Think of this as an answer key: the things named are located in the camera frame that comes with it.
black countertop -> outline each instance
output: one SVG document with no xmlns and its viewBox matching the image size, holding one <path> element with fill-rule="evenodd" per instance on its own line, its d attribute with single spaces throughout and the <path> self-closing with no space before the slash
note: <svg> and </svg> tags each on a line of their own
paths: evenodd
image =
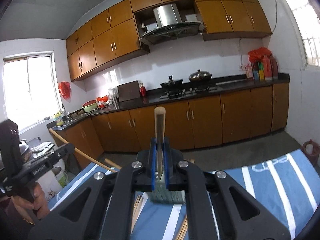
<svg viewBox="0 0 320 240">
<path fill-rule="evenodd" d="M 217 83 L 216 90 L 190 93 L 190 94 L 186 94 L 186 95 L 181 95 L 177 98 L 160 99 L 160 96 L 162 96 L 164 94 L 163 89 L 150 90 L 150 91 L 147 91 L 148 95 L 144 98 L 140 97 L 140 98 L 108 105 L 104 109 L 95 110 L 91 114 L 87 115 L 86 117 L 79 118 L 79 119 L 75 120 L 74 122 L 70 123 L 69 125 L 62 126 L 62 127 L 55 126 L 52 129 L 56 130 L 56 131 L 68 129 L 71 126 L 74 126 L 77 123 L 83 121 L 88 116 L 108 114 L 108 113 L 113 113 L 113 112 L 130 110 L 130 109 L 135 109 L 135 108 L 140 108 L 140 107 L 145 107 L 145 106 L 160 105 L 160 104 L 176 102 L 176 101 L 181 101 L 181 100 L 188 100 L 188 99 L 193 99 L 193 98 L 202 98 L 202 97 L 207 97 L 207 96 L 220 95 L 223 93 L 230 93 L 230 92 L 240 91 L 240 90 L 245 90 L 245 89 L 271 86 L 271 85 L 277 84 L 277 83 L 288 83 L 290 81 L 289 74 L 285 74 L 285 73 L 279 73 L 279 79 L 274 79 L 271 81 L 254 81 L 254 80 L 243 79 L 244 77 L 245 77 L 245 75 L 238 75 L 238 76 L 212 79 L 213 83 Z"/>
</svg>

range hood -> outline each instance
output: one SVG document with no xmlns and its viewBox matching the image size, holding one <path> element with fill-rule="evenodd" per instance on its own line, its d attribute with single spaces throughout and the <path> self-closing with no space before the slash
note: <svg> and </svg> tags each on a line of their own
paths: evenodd
<svg viewBox="0 0 320 240">
<path fill-rule="evenodd" d="M 139 39 L 144 44 L 157 44 L 177 38 L 196 35 L 202 24 L 198 21 L 182 22 L 175 3 L 159 6 L 153 9 L 158 28 L 152 30 Z"/>
</svg>

blue tablecloth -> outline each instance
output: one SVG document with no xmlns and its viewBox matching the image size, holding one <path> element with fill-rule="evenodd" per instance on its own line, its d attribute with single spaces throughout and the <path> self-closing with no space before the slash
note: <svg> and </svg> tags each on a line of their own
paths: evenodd
<svg viewBox="0 0 320 240">
<path fill-rule="evenodd" d="M 90 163 L 50 200 L 49 208 L 54 209 L 97 171 L 110 173 Z M 320 203 L 320 178 L 301 150 L 226 172 L 289 229 L 292 239 L 304 228 Z M 140 194 L 143 203 L 131 239 L 172 240 L 186 214 L 185 205 L 155 204 L 146 193 Z"/>
</svg>

silver bolt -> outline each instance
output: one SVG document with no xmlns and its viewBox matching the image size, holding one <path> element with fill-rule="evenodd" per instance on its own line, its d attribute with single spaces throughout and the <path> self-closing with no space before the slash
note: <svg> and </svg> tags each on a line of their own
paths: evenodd
<svg viewBox="0 0 320 240">
<path fill-rule="evenodd" d="M 135 161 L 135 162 L 131 163 L 131 166 L 133 168 L 141 168 L 142 167 L 142 163 L 139 162 L 139 161 Z"/>
<path fill-rule="evenodd" d="M 96 180 L 103 179 L 104 173 L 98 171 L 98 172 L 96 172 L 96 173 L 93 175 L 93 177 L 94 177 Z"/>
<path fill-rule="evenodd" d="M 179 161 L 178 165 L 179 167 L 185 168 L 189 166 L 189 163 L 187 161 Z"/>
<path fill-rule="evenodd" d="M 217 171 L 216 174 L 219 179 L 225 179 L 227 177 L 227 174 L 224 171 Z"/>
</svg>

hanging red plastic bag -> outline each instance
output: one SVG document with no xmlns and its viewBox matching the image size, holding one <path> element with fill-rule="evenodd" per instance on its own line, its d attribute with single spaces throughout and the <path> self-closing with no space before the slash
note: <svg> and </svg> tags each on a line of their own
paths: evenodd
<svg viewBox="0 0 320 240">
<path fill-rule="evenodd" d="M 69 82 L 60 82 L 58 85 L 60 95 L 64 99 L 69 99 L 71 94 L 70 83 Z"/>
<path fill-rule="evenodd" d="M 250 62 L 260 61 L 264 55 L 266 55 L 267 57 L 270 57 L 271 54 L 272 54 L 271 50 L 265 47 L 254 49 L 248 52 Z"/>
</svg>

